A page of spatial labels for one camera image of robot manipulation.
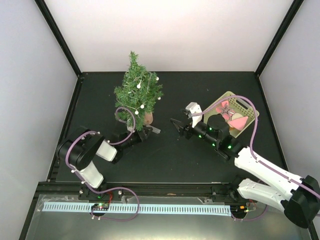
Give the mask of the clear battery box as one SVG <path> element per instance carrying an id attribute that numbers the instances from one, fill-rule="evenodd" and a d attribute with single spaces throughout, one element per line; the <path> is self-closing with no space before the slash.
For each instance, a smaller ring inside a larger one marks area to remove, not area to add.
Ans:
<path id="1" fill-rule="evenodd" d="M 151 125 L 147 125 L 146 126 L 147 128 L 151 128 L 152 129 L 152 132 L 155 133 L 155 134 L 159 134 L 161 132 L 160 129 L 156 128 L 156 127 L 153 127 Z"/>

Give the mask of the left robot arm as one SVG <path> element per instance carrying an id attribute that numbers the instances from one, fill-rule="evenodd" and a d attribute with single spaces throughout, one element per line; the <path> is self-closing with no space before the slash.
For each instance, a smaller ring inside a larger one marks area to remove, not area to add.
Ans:
<path id="1" fill-rule="evenodd" d="M 113 135 L 113 140 L 123 140 L 120 144 L 112 145 L 102 134 L 82 126 L 62 140 L 55 154 L 83 184 L 90 186 L 89 193 L 95 199 L 101 200 L 107 195 L 108 188 L 103 184 L 104 177 L 93 162 L 94 157 L 115 164 L 122 158 L 125 149 L 147 140 L 152 131 L 153 128 L 147 125 L 132 134 L 124 132 Z"/>

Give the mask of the green plastic basket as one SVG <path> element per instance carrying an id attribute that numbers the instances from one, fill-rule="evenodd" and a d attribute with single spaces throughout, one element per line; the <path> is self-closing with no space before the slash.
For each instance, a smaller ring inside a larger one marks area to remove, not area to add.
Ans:
<path id="1" fill-rule="evenodd" d="M 253 107 L 246 100 L 243 100 L 242 98 L 238 98 L 238 97 L 231 97 L 227 99 L 227 97 L 230 97 L 230 96 L 235 96 L 235 94 L 231 91 L 226 91 L 220 98 L 218 98 L 215 102 L 213 102 L 207 108 L 209 109 L 209 111 L 207 111 L 203 115 L 203 122 L 207 123 L 210 116 L 221 115 L 216 112 L 216 107 L 223 101 L 229 101 L 229 105 L 232 109 L 234 109 L 235 113 L 239 113 L 243 116 L 248 116 L 248 120 L 243 130 L 239 131 L 229 126 L 230 134 L 233 137 L 237 138 L 249 127 L 249 125 L 251 125 L 252 123 L 255 123 L 256 116 L 255 116 L 255 111 Z"/>

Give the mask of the small green christmas tree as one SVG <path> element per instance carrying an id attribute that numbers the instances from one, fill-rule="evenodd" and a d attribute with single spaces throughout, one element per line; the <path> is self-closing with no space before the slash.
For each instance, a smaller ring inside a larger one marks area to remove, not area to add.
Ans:
<path id="1" fill-rule="evenodd" d="M 115 87 L 115 107 L 124 107 L 118 113 L 120 120 L 133 119 L 135 130 L 142 130 L 145 125 L 145 115 L 154 112 L 155 104 L 163 96 L 163 86 L 155 72 L 138 63 L 139 55 L 133 51 L 129 54 L 129 66 L 120 86 Z"/>

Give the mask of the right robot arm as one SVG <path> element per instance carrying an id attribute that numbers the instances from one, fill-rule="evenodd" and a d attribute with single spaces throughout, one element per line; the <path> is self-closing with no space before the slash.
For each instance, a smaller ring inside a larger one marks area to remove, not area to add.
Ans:
<path id="1" fill-rule="evenodd" d="M 237 168 L 262 181 L 258 183 L 245 178 L 228 187 L 230 200 L 238 202 L 244 198 L 261 202 L 283 212 L 293 224 L 303 229 L 319 215 L 318 181 L 310 175 L 301 177 L 286 171 L 242 145 L 230 134 L 229 125 L 221 115 L 212 115 L 207 122 L 199 117 L 196 124 L 189 120 L 171 119 L 170 122 L 181 136 L 186 139 L 197 136 L 209 143 L 225 161 L 232 161 Z"/>

